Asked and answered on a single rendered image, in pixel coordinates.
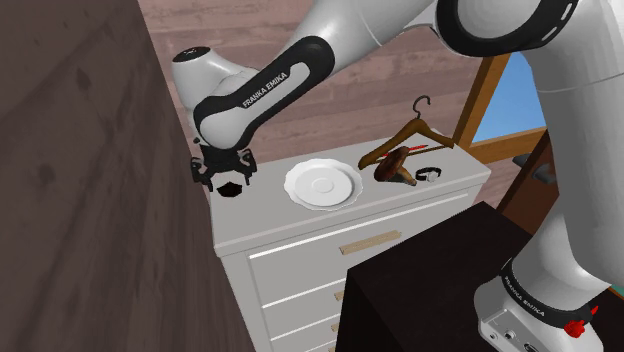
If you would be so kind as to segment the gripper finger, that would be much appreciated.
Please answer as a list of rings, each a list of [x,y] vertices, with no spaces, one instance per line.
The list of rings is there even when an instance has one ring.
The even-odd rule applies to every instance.
[[[212,177],[214,173],[204,164],[204,160],[198,157],[192,157],[190,160],[190,168],[193,181],[201,183],[206,186],[210,192],[212,192]]]
[[[237,166],[237,171],[244,176],[245,183],[249,186],[250,178],[257,171],[257,163],[249,148],[239,151],[238,156],[239,165]]]

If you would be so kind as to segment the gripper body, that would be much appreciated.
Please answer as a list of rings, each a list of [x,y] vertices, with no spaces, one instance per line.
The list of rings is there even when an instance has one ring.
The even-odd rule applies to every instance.
[[[210,145],[201,145],[203,164],[208,173],[224,173],[237,171],[244,173],[247,165],[244,163],[243,150],[221,150]]]

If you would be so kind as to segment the white plate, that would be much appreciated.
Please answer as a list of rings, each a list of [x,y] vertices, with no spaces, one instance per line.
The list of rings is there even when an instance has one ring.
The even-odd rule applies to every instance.
[[[357,200],[363,191],[363,181],[346,163],[315,158],[289,170],[283,187],[293,202],[307,209],[336,211]]]

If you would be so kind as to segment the white chest of drawers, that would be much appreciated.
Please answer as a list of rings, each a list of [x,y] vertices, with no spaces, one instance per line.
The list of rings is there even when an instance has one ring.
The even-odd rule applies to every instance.
[[[209,196],[214,250],[221,259],[256,352],[333,352],[347,272],[473,204],[491,172],[460,147],[414,135],[410,173],[431,167],[415,186],[377,182],[359,159],[380,141],[259,165],[233,198]],[[297,164],[332,159],[354,184],[325,210],[296,203],[284,184]]]

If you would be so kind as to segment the brown mushroom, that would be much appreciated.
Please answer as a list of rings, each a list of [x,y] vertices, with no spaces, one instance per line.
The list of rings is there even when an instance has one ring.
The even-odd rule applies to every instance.
[[[416,186],[416,179],[403,167],[409,152],[410,149],[405,146],[390,152],[376,167],[374,179],[378,182],[396,182]]]

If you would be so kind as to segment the red and black pen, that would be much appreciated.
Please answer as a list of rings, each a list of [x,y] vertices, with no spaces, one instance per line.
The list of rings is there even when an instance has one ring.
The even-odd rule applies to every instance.
[[[429,146],[428,144],[421,144],[421,145],[412,146],[412,147],[401,146],[399,148],[396,148],[395,150],[392,150],[391,152],[383,154],[382,157],[387,158],[391,154],[401,154],[401,155],[410,156],[410,155],[422,154],[422,153],[427,153],[427,152],[436,151],[436,150],[445,149],[445,148],[446,148],[445,145]]]

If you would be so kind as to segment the brown wooden clothes hanger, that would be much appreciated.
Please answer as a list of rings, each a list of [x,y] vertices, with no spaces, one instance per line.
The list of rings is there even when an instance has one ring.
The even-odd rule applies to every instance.
[[[421,118],[421,112],[417,109],[417,104],[425,100],[428,105],[431,104],[431,98],[428,95],[421,95],[415,99],[412,110],[417,116],[411,119],[406,125],[404,125],[399,132],[393,137],[377,147],[368,154],[362,156],[358,162],[358,168],[363,170],[364,168],[376,163],[384,154],[388,154],[394,147],[400,145],[414,134],[420,134],[427,137],[443,147],[453,149],[455,146],[454,141],[446,136],[443,136],[437,132],[434,132],[428,124]]]

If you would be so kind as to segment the black wristwatch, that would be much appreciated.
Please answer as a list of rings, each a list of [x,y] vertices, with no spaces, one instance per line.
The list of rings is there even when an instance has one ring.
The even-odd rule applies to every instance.
[[[417,181],[435,182],[441,176],[442,170],[438,167],[424,167],[416,171],[414,178]]]

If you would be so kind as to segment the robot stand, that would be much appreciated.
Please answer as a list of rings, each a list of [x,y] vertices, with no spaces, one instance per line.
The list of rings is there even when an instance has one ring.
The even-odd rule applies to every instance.
[[[553,208],[530,235],[485,203],[351,268],[336,352],[624,352],[624,303]]]

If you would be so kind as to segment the wooden framed window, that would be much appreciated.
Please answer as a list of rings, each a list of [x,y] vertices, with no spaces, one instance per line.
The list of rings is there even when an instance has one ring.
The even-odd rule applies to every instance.
[[[531,69],[520,54],[481,61],[453,140],[489,164],[530,153],[546,127]]]

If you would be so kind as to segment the dark brown door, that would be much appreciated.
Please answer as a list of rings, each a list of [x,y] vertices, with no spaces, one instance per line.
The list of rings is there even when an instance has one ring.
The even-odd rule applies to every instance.
[[[545,132],[531,153],[515,156],[520,171],[497,210],[535,234],[559,196],[549,133]]]

